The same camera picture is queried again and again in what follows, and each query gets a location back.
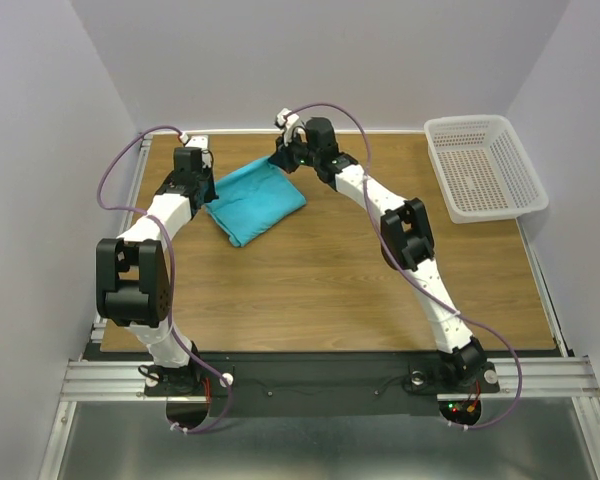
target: teal towel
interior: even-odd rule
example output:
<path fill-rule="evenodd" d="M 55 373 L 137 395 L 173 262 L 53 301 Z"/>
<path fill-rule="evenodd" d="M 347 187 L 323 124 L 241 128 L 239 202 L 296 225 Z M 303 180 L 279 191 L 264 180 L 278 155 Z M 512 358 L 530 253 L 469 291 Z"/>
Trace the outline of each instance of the teal towel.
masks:
<path fill-rule="evenodd" d="M 219 180 L 216 193 L 220 198 L 206 206 L 234 247 L 244 247 L 307 203 L 268 159 L 251 162 Z"/>

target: wooden tabletop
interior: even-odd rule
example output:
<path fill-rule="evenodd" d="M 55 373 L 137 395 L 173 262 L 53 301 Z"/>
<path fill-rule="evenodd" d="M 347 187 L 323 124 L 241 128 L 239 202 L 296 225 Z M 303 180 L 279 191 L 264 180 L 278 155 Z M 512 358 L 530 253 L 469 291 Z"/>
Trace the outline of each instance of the wooden tabletop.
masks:
<path fill-rule="evenodd" d="M 216 180 L 273 152 L 274 135 L 210 139 Z M 357 135 L 342 150 L 361 161 Z M 442 278 L 456 306 L 505 335 L 516 348 L 553 348 L 514 221 L 455 225 L 449 219 L 424 135 L 372 135 L 373 176 L 426 205 Z M 147 208 L 173 167 L 174 136 L 154 137 L 137 205 Z M 307 205 L 244 248 L 200 212 L 174 240 L 174 318 L 205 351 L 352 351 L 435 349 L 411 287 L 391 270 L 364 210 L 322 184 L 310 168 L 290 177 Z M 483 346 L 501 349 L 474 329 Z M 103 351 L 141 351 L 108 322 Z"/>

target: screw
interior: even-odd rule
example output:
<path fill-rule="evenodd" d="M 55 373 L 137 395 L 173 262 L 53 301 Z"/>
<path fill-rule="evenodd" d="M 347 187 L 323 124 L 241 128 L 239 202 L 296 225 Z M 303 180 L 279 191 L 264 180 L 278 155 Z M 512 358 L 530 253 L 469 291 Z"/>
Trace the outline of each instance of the screw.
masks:
<path fill-rule="evenodd" d="M 158 381 L 153 378 L 145 378 L 144 384 L 149 388 L 153 388 L 158 384 Z"/>
<path fill-rule="evenodd" d="M 223 373 L 222 380 L 220 381 L 220 386 L 222 388 L 227 388 L 227 385 L 233 385 L 233 375 L 230 373 Z"/>
<path fill-rule="evenodd" d="M 495 370 L 489 369 L 484 372 L 484 380 L 491 385 L 495 385 L 498 383 L 498 374 Z"/>
<path fill-rule="evenodd" d="M 424 385 L 424 378 L 424 374 L 418 370 L 411 372 L 411 383 L 413 383 L 416 387 Z"/>

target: laundry basket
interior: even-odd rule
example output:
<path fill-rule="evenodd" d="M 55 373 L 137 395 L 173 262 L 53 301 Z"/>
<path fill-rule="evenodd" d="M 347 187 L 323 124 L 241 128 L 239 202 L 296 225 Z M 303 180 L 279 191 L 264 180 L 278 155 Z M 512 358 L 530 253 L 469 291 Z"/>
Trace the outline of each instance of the laundry basket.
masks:
<path fill-rule="evenodd" d="M 516 218 L 547 207 L 547 194 L 506 118 L 438 118 L 424 131 L 454 223 Z"/>

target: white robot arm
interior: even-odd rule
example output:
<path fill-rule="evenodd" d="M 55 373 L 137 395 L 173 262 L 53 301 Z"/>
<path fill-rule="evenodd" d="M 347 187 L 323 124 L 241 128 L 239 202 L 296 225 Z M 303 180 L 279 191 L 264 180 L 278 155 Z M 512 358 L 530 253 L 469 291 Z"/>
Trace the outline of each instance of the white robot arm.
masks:
<path fill-rule="evenodd" d="M 174 150 L 174 170 L 147 210 L 165 226 L 169 238 L 204 203 L 217 198 L 212 159 L 206 136 L 194 136 Z M 135 334 L 156 366 L 180 369 L 190 364 L 190 358 L 174 335 L 189 350 L 196 352 L 196 347 L 167 318 L 171 297 L 163 255 L 166 248 L 160 228 L 146 215 L 117 238 L 101 240 L 96 249 L 97 307 L 102 317 Z M 121 277 L 131 269 L 137 270 L 137 279 Z"/>
<path fill-rule="evenodd" d="M 270 163 L 287 173 L 301 165 L 311 166 L 322 182 L 367 210 L 364 169 L 353 157 L 339 150 L 329 120 L 317 117 L 303 124 L 298 115 L 283 109 L 277 115 L 275 125 L 282 134 L 276 141 L 276 152 L 270 157 Z M 367 180 L 367 193 L 368 213 L 379 226 L 391 255 L 405 274 L 420 288 L 455 308 L 440 279 L 424 204 L 417 198 L 407 200 L 394 194 L 373 178 Z M 384 250 L 383 255 L 393 268 Z M 431 325 L 443 361 L 456 379 L 470 380 L 487 361 L 480 342 L 457 314 L 449 313 L 421 291 L 414 291 Z"/>

